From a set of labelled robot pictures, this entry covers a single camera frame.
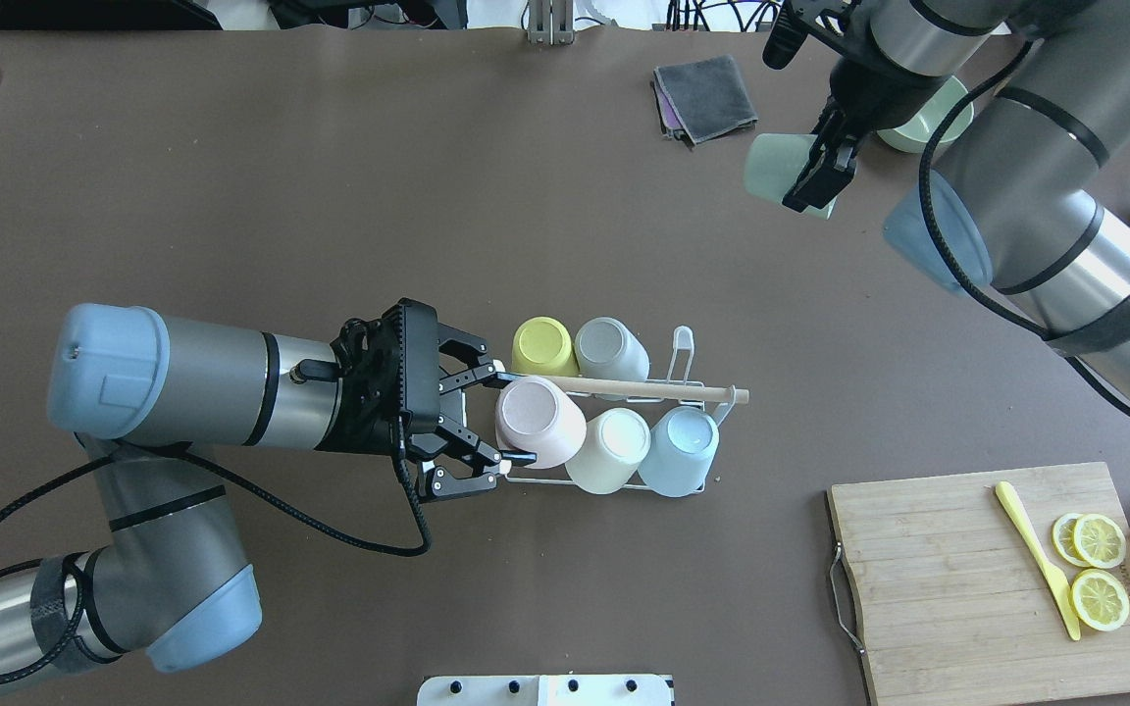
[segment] wooden cutting board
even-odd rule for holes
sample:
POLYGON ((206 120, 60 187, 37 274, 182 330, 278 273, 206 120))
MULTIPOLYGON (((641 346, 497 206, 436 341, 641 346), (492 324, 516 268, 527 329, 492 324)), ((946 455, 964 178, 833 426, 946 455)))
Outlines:
MULTIPOLYGON (((996 706, 1130 692, 1130 617, 1067 637, 1035 560, 992 487, 1012 482, 1050 560, 1064 513, 1130 529, 1104 464, 894 479, 831 487, 862 665, 875 706, 996 706)), ((1130 598, 1130 551, 1113 568, 1130 598)))

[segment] knife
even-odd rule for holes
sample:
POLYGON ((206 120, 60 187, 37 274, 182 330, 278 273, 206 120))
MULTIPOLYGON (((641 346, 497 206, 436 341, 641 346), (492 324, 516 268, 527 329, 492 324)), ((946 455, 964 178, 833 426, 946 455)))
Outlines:
POLYGON ((1036 531, 1032 529, 1031 518, 1027 517, 1027 509, 1023 507, 1023 500, 1018 499, 1018 491, 1015 490, 1015 487, 1010 486, 1009 481, 1001 481, 997 483, 996 490, 997 500, 1000 500, 1000 506, 1009 515, 1009 522, 1015 524, 1019 537, 1023 537, 1024 544, 1027 544, 1027 550, 1032 552, 1032 557, 1036 558, 1040 573, 1044 574, 1044 582, 1049 584, 1053 602, 1058 603, 1058 612, 1062 613, 1062 621, 1067 625, 1067 634, 1071 636, 1071 639, 1080 639, 1080 617, 1071 607, 1071 584, 1067 582, 1067 574, 1062 573, 1062 568, 1053 566, 1049 557, 1045 557, 1040 540, 1036 540, 1036 531))

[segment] lemon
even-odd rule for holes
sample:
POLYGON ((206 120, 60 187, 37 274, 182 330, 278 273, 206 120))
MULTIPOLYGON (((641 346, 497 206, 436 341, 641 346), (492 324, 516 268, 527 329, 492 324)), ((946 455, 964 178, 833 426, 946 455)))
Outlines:
POLYGON ((1116 630, 1127 621, 1127 590, 1111 573, 1086 568, 1071 584, 1071 604, 1089 628, 1116 630))
POLYGON ((1075 520, 1071 544, 1090 567, 1115 568, 1127 557, 1121 529, 1110 517, 1096 513, 1075 520))
POLYGON ((1079 554, 1075 551, 1072 535, 1075 532, 1075 520, 1079 520, 1079 513, 1067 513, 1053 523, 1053 549, 1058 550, 1059 557, 1067 559, 1072 567, 1086 568, 1089 566, 1079 554))

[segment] gray tabletop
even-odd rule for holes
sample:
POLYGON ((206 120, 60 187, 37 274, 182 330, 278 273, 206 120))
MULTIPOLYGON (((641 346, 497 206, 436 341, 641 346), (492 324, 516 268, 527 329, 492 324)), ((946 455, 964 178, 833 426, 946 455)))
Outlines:
MULTIPOLYGON (((988 45, 968 84, 1012 49, 988 45)), ((746 195, 750 133, 660 137, 651 69, 723 53, 762 132, 812 125, 833 56, 773 72, 750 35, 0 34, 0 506, 82 460, 44 411, 81 300, 329 340, 412 296, 503 356, 525 317, 616 316, 654 369, 686 323, 694 376, 753 391, 703 495, 502 487, 427 508, 419 559, 234 491, 264 604, 250 643, 5 701, 407 705, 431 674, 653 671, 679 703, 860 705, 822 581, 826 488, 1099 460, 1130 520, 1130 421, 884 244, 914 157, 875 145, 818 220, 746 195)), ((1130 147, 1094 192, 1130 219, 1130 147)), ((219 456, 347 531, 412 539, 384 460, 219 456)), ((106 541, 82 481, 1 529, 0 567, 106 541)))

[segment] blue cup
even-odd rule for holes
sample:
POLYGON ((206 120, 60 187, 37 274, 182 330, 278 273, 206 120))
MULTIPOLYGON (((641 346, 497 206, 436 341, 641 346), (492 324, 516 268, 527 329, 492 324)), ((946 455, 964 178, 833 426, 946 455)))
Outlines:
POLYGON ((718 422, 695 407, 679 406, 651 429, 640 478, 667 497, 690 495, 704 486, 718 453, 718 422))

